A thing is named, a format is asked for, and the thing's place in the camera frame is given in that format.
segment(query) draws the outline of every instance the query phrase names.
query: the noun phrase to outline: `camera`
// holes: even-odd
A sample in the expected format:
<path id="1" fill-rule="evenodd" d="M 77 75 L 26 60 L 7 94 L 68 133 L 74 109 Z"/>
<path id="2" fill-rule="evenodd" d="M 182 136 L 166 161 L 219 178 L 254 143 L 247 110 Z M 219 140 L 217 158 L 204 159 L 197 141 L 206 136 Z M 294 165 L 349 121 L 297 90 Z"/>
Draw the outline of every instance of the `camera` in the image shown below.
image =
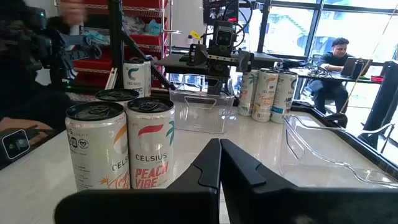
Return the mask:
<path id="1" fill-rule="evenodd" d="M 30 144 L 25 130 L 10 128 L 0 132 L 0 161 L 12 163 L 28 153 Z"/>

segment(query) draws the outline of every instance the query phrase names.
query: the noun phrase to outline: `dark shirt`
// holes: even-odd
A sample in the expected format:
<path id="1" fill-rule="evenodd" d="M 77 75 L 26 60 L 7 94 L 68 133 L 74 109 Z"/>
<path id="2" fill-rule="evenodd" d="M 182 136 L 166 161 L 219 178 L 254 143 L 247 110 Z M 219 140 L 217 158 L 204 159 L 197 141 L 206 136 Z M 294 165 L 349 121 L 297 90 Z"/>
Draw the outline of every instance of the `dark shirt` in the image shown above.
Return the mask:
<path id="1" fill-rule="evenodd" d="M 344 57 L 338 58 L 335 57 L 332 52 L 326 52 L 319 59 L 319 64 L 322 65 L 324 63 L 328 63 L 334 66 L 344 66 L 349 57 L 353 56 L 350 54 L 346 54 Z"/>

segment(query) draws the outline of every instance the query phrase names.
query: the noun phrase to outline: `celsius can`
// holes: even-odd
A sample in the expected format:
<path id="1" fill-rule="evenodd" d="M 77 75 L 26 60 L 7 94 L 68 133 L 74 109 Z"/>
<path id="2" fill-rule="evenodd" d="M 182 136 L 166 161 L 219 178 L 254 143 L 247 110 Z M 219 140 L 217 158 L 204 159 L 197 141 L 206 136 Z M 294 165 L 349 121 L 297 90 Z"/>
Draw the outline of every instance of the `celsius can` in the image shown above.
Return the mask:
<path id="1" fill-rule="evenodd" d="M 238 105 L 238 113 L 242 116 L 251 116 L 258 78 L 258 70 L 251 70 L 251 72 L 245 73 L 242 77 Z"/>
<path id="2" fill-rule="evenodd" d="M 290 112 L 294 90 L 297 84 L 297 74 L 290 71 L 279 72 L 271 121 L 282 124 L 282 116 Z"/>
<path id="3" fill-rule="evenodd" d="M 174 104 L 145 97 L 127 107 L 131 187 L 166 188 L 173 182 Z"/>
<path id="4" fill-rule="evenodd" d="M 130 189 L 126 120 L 118 103 L 97 101 L 67 109 L 65 124 L 78 190 Z"/>
<path id="5" fill-rule="evenodd" d="M 138 98 L 139 94 L 136 90 L 127 89 L 113 89 L 113 90 L 102 90 L 95 94 L 95 97 L 101 101 L 119 103 L 127 108 L 127 102 Z"/>
<path id="6" fill-rule="evenodd" d="M 128 60 L 123 64 L 124 88 L 136 90 L 139 97 L 145 96 L 147 67 L 143 59 Z"/>
<path id="7" fill-rule="evenodd" d="M 151 88 L 151 81 L 152 81 L 152 79 L 151 79 L 151 74 L 152 74 L 152 72 L 150 71 L 151 70 L 151 62 L 148 60 L 148 61 L 145 61 L 144 62 L 144 65 L 145 65 L 145 88 L 144 88 L 144 96 L 145 97 L 148 97 L 148 96 L 150 96 L 150 88 Z"/>
<path id="8" fill-rule="evenodd" d="M 272 104 L 278 82 L 278 72 L 263 68 L 259 72 L 252 118 L 258 122 L 267 122 L 271 117 Z"/>

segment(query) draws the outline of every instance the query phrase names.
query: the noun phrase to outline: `clear plastic bin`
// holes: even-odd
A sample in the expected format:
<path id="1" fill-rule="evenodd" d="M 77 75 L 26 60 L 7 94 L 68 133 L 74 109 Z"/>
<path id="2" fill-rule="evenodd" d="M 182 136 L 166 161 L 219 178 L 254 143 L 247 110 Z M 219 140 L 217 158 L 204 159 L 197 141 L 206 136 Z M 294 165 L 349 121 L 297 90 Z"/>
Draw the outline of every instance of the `clear plastic bin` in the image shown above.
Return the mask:
<path id="1" fill-rule="evenodd" d="M 205 75 L 184 75 L 175 91 L 170 90 L 175 105 L 175 128 L 221 134 L 234 103 L 232 80 Z"/>
<path id="2" fill-rule="evenodd" d="M 345 130 L 308 126 L 296 115 L 284 116 L 279 155 L 281 176 L 299 187 L 398 188 L 392 176 L 334 131 Z"/>

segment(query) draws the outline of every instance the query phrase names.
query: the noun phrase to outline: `hand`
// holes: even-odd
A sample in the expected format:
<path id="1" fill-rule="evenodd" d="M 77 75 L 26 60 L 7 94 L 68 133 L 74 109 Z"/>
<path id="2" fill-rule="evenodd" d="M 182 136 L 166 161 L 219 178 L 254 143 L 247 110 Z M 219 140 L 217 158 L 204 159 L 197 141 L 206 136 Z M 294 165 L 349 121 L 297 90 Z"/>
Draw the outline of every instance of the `hand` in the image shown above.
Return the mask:
<path id="1" fill-rule="evenodd" d="M 50 126 L 48 126 L 44 123 L 38 122 L 38 121 L 31 121 L 31 120 L 26 120 L 26 119 L 4 118 L 0 121 L 0 131 L 3 131 L 8 128 L 25 129 L 25 128 L 29 128 L 33 125 L 37 125 L 38 129 L 52 130 L 52 128 L 50 128 Z M 34 145 L 34 144 L 40 142 L 41 140 L 45 139 L 46 137 L 47 137 L 46 134 L 40 133 L 38 136 L 29 140 L 29 143 L 30 143 L 30 145 Z"/>
<path id="2" fill-rule="evenodd" d="M 63 21 L 69 26 L 80 24 L 86 19 L 83 0 L 63 0 L 60 3 L 60 14 Z"/>

